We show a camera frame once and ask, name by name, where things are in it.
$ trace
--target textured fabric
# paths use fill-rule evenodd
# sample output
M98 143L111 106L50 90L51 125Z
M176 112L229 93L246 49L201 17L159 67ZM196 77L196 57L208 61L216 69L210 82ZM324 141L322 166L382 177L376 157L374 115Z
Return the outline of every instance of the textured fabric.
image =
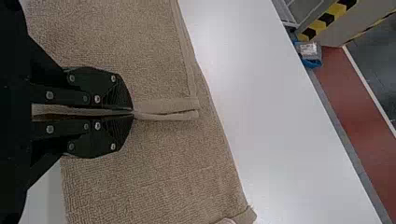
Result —
M191 42L181 19L177 1L87 0L79 1L78 7L70 3L74 1L65 2L67 4L64 0L46 1L45 6L32 2L27 10L30 27L35 27L47 34L43 35L36 31L37 36L34 37L39 39L49 52L56 51L58 62L64 56L64 52L65 55L72 57L73 52L67 52L72 50L81 60L90 62L90 65L119 71L129 87L136 86L139 90L143 90L144 93L139 93L138 99L150 101L149 106L142 109L142 113L152 111L168 113L172 106L184 110L183 106L189 103L180 98L191 98L186 93L188 88L185 88L191 84L194 86L192 91L196 95L191 105L196 106L194 102L200 104L200 116L194 120L136 120L123 149L117 153L94 160L63 158L61 168L68 223L251 224L256 215L248 206L242 191L231 150L211 101L205 79L193 56ZM87 48L89 53L87 52L84 57L76 53L77 49L65 47L57 49L57 44L63 43L59 39L63 41L64 39L59 36L54 37L54 34L56 32L64 34L63 26L69 26L69 22L79 23L84 18L88 18L85 22L90 24L91 21L97 20L96 17L101 20L100 23L98 21L93 25L81 23L75 28L86 33L89 31L83 28L89 30L88 27L94 27L96 29L100 24L106 27L104 29L106 32L101 34L103 37L92 43L88 37L75 39L75 36L70 35L68 38L73 40L68 40L68 42L77 44L78 41L86 41L85 44L96 48L96 45L100 46L102 42L106 42L103 44L105 46L108 42L112 42L115 34L107 34L107 32L120 32L116 34L118 39L112 43L112 48L97 47L96 50L101 51L99 55L95 50ZM153 34L150 29L142 29L141 33L137 34L138 38L134 40L134 35L123 28L131 24L156 27L157 23L165 30L166 34L163 35L167 36L166 38ZM148 69L144 67L147 66L145 63L137 66L133 64L133 61L118 62L118 60L122 62L126 60L125 55L121 57L119 54L119 52L127 54L123 51L125 46L119 46L127 41L125 39L135 41L136 45L127 47L141 53L141 55L136 53L131 57L144 57L146 52L138 49L139 46L147 45L146 40L155 42L155 39L163 38L165 38L163 45L167 45L169 41L170 46L153 46L155 53L150 57L158 57L159 62L164 60L163 66L171 67L170 64L166 65L167 63L175 66L171 71L164 72L167 74L177 69L184 69L179 63L175 63L179 60L168 57L176 51L173 48L177 48L178 53L183 54L182 58L186 61L181 64L189 64L183 70L184 73L180 72L178 77L172 80L175 83L171 86L168 87L168 83L158 82L155 78L145 77L155 76L152 73L134 71L135 69L138 71ZM109 52L112 52L117 59L109 60ZM192 78L186 78L185 73L189 69ZM181 105L177 103L177 106L169 107L152 104L152 102L162 101L162 96L165 95L165 99L177 99ZM50 111L48 108L41 109L46 112Z
M61 66L121 74L139 118L197 118L191 65L168 1L31 1L25 11L30 35ZM175 106L180 99L191 103ZM182 116L191 110L194 117Z

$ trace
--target blue object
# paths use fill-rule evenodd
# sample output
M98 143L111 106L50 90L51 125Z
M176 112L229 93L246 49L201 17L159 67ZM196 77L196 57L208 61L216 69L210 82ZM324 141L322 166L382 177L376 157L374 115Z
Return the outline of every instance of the blue object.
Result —
M296 46L297 43L301 43L295 39L292 39L291 42L293 43L294 46ZM323 65L323 63L320 60L306 60L301 57L301 54L299 54L299 56L300 56L301 62L303 63L303 65L305 67L317 68L317 67L321 67Z

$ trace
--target gray floor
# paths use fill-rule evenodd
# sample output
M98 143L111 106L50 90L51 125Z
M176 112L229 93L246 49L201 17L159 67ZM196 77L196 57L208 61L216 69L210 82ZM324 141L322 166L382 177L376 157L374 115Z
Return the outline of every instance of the gray floor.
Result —
M396 14L347 48L393 126L396 126Z

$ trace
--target beige towel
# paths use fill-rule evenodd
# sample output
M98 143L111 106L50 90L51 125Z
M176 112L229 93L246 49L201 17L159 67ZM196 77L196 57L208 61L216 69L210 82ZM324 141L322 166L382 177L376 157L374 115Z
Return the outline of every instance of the beige towel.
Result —
M198 117L191 63L167 1L31 1L26 17L30 35L60 66L121 74L137 118Z
M255 220L176 0L33 1L26 11L33 38L60 64L69 60L119 72L134 98L145 102L142 116L186 119L186 111L196 112L189 106L198 100L201 105L195 120L137 120L120 152L62 159L68 223ZM78 32L65 32L71 27ZM152 71L163 71L163 77Z

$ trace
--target floor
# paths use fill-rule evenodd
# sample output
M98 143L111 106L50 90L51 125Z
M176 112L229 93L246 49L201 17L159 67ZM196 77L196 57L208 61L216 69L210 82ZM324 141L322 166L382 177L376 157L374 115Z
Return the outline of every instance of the floor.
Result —
M396 14L347 45L367 83L396 125Z
M335 127L344 129L352 145L346 153L376 212L383 223L391 223L396 215L396 139L344 50L324 48L323 62L315 75L340 121L341 127Z
M396 222L395 38L393 15L347 48L324 48L310 73L382 223Z

